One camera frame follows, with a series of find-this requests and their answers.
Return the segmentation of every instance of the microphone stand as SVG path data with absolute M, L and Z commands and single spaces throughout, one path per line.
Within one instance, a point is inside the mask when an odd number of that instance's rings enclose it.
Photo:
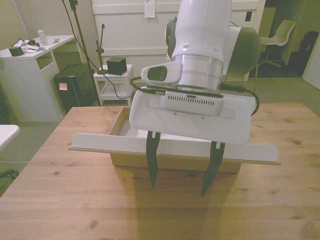
M 98 43 L 98 40 L 96 40 L 95 42 L 96 42 L 96 46 L 97 46 L 97 50 L 95 50 L 96 52 L 98 52 L 98 57 L 99 57 L 99 61 L 100 61 L 100 65 L 101 65 L 101 70 L 98 70 L 97 72 L 96 72 L 96 74 L 100 74 L 100 75 L 102 75 L 102 74 L 107 74 L 108 73 L 108 70 L 107 69 L 104 69 L 104 67 L 103 67 L 103 64 L 102 64 L 102 58 L 101 58 L 101 53 L 104 53 L 105 52 L 105 50 L 102 48 L 102 36 L 103 36 L 103 34 L 104 34 L 104 28 L 105 28 L 105 25 L 104 24 L 102 24 L 101 25 L 101 41 L 100 41 L 100 47 L 99 47 L 99 43 Z
M 76 5 L 78 5 L 78 0 L 69 0 L 69 3 L 70 3 L 71 10 L 73 11 L 74 18 L 75 18 L 75 21 L 76 21 L 76 25 L 78 27 L 78 31 L 79 31 L 79 34 L 80 34 L 80 38 L 81 38 L 81 42 L 82 42 L 82 46 L 83 46 L 83 52 L 84 52 L 84 55 L 85 55 L 85 58 L 86 58 L 86 62 L 88 64 L 88 68 L 89 68 L 89 72 L 90 72 L 90 76 L 91 76 L 91 81 L 92 81 L 93 86 L 95 86 L 96 85 L 95 84 L 95 80 L 94 80 L 94 72 L 95 71 L 90 66 L 90 60 L 89 60 L 89 57 L 88 57 L 88 52 L 87 52 L 87 49 L 86 49 L 84 37 L 83 37 L 82 32 L 81 32 L 80 23 L 79 23 L 77 12 L 76 12 L 76 10 L 77 10 L 76 9 Z M 95 98 L 96 98 L 96 101 L 98 103 L 98 106 L 101 106 L 97 88 L 95 88 L 94 93 L 95 93 Z

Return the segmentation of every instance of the cable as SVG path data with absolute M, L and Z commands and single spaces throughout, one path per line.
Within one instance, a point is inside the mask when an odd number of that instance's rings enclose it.
M 254 96 L 254 98 L 255 98 L 256 106 L 255 106 L 255 109 L 252 112 L 251 116 L 254 115 L 258 111 L 259 106 L 260 106 L 260 100 L 259 100 L 258 95 L 255 94 L 253 91 L 250 91 L 250 90 L 246 89 L 243 86 L 231 86 L 231 85 L 228 85 L 228 84 L 225 84 L 225 83 L 221 83 L 220 84 L 220 89 L 221 90 L 227 90 L 227 91 L 236 91 L 238 93 L 248 92 L 248 93 L 252 94 Z
M 68 9 L 66 7 L 66 4 L 65 4 L 65 1 L 64 0 L 61 0 L 62 3 L 63 3 L 63 6 L 64 6 L 64 9 L 66 11 L 66 14 L 68 16 L 68 19 L 69 19 L 69 22 L 70 22 L 70 25 L 71 25 L 71 30 L 72 30 L 72 33 L 73 33 L 73 36 L 74 36 L 74 39 L 76 40 L 76 42 L 78 43 L 79 47 L 81 48 L 81 50 L 83 52 L 85 52 L 85 50 L 83 49 L 83 47 L 81 46 L 80 42 L 78 41 L 77 37 L 76 37 L 76 34 L 75 34 L 75 31 L 74 31 L 74 27 L 73 27 L 73 24 L 71 22 L 71 18 L 70 18 L 70 15 L 69 15 L 69 12 L 68 12 Z M 97 69 L 99 71 L 99 68 L 91 61 L 91 59 L 88 57 L 88 60 L 89 62 L 95 67 L 95 69 Z M 119 97 L 118 94 L 117 94 L 117 90 L 116 90 L 116 86 L 113 84 L 113 82 L 104 74 L 102 74 L 110 83 L 111 85 L 113 86 L 113 89 L 114 89 L 114 93 L 116 95 L 116 97 L 120 100 L 124 100 L 124 99 L 128 99 L 128 98 L 131 98 L 134 94 L 130 95 L 130 96 L 127 96 L 127 97 Z
M 170 88 L 170 87 L 162 87 L 162 86 L 151 86 L 153 87 L 153 89 L 150 88 L 141 88 L 139 86 L 137 86 L 134 81 L 141 79 L 140 76 L 134 77 L 130 80 L 130 84 L 137 90 L 140 90 L 143 93 L 146 94 L 162 94 L 164 95 L 166 93 L 166 91 L 169 92 L 176 92 L 176 93 L 183 93 L 183 94 L 192 94 L 192 95 L 199 95 L 199 96 L 206 96 L 206 97 L 213 97 L 213 98 L 223 98 L 224 96 L 221 94 L 217 94 L 217 93 L 211 93 L 211 92 L 195 92 L 195 91 L 186 91 L 186 90 L 180 90 L 180 89 L 176 89 L 176 88 Z
M 0 163 L 6 163 L 6 164 L 27 164 L 30 161 L 24 161 L 24 162 L 12 162 L 12 161 L 0 161 Z

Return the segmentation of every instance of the plastic bottle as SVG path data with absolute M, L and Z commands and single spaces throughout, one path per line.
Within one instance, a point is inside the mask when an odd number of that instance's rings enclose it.
M 38 34 L 39 34 L 42 45 L 43 46 L 49 45 L 48 40 L 45 35 L 45 32 L 43 30 L 41 30 L 41 26 L 38 26 Z

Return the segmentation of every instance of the office chair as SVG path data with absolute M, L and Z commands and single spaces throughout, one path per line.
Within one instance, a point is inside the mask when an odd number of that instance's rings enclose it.
M 267 46 L 267 48 L 270 45 L 277 45 L 277 46 L 286 45 L 289 40 L 290 33 L 294 29 L 295 25 L 296 25 L 296 23 L 294 21 L 284 20 L 280 24 L 280 26 L 277 28 L 277 30 L 275 31 L 275 35 L 273 37 L 260 37 L 261 45 L 265 45 L 265 46 Z M 261 63 L 259 63 L 258 66 L 260 67 L 261 65 L 267 63 L 267 64 L 271 64 L 275 67 L 280 68 L 281 65 L 277 64 L 275 62 L 281 62 L 281 59 L 280 60 L 270 60 L 270 59 L 268 59 L 269 54 L 270 54 L 270 48 L 267 49 L 265 60 L 263 60 Z

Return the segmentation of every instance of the black speaker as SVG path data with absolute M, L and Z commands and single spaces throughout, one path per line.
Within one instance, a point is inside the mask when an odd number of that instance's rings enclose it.
M 72 107 L 90 107 L 95 103 L 95 86 L 86 63 L 69 65 L 53 80 L 66 113 Z
M 127 62 L 124 57 L 113 56 L 106 61 L 108 66 L 108 74 L 122 75 L 127 71 Z

